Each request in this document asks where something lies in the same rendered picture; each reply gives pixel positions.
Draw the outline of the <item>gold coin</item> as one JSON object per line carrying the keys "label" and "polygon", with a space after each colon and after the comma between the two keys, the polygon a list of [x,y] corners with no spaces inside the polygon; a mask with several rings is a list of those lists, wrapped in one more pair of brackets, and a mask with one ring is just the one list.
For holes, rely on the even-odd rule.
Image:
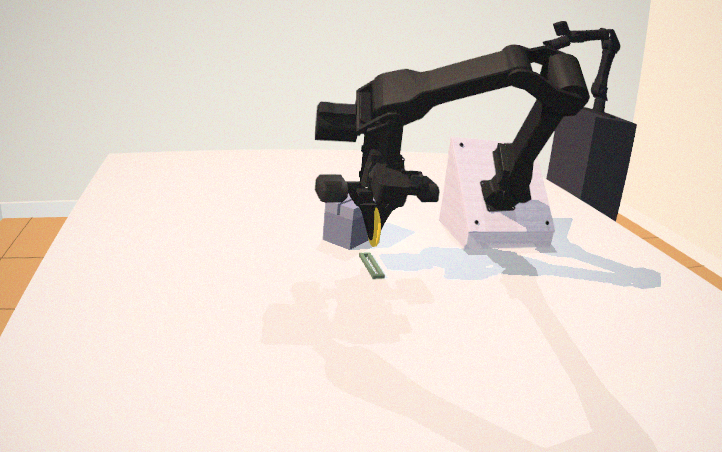
{"label": "gold coin", "polygon": [[381,221],[380,221],[379,211],[378,211],[378,209],[377,209],[377,207],[376,207],[376,208],[375,208],[375,211],[374,211],[374,234],[373,234],[373,239],[370,240],[370,239],[368,238],[368,239],[369,239],[369,242],[370,242],[370,245],[371,245],[372,247],[376,247],[376,246],[378,245],[379,240],[380,240],[380,234],[381,234]]}

